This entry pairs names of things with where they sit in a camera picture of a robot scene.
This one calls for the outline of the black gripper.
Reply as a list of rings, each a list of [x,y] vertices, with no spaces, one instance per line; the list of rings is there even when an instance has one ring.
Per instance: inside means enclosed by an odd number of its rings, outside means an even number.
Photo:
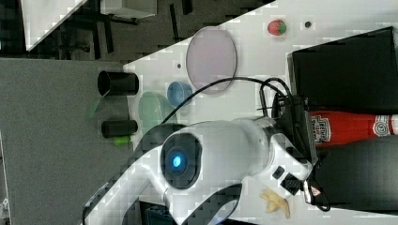
[[[308,99],[300,96],[291,98],[280,95],[281,114],[273,118],[284,135],[294,145],[289,150],[299,162],[308,160],[312,165],[318,161],[314,146],[313,127],[308,112]]]

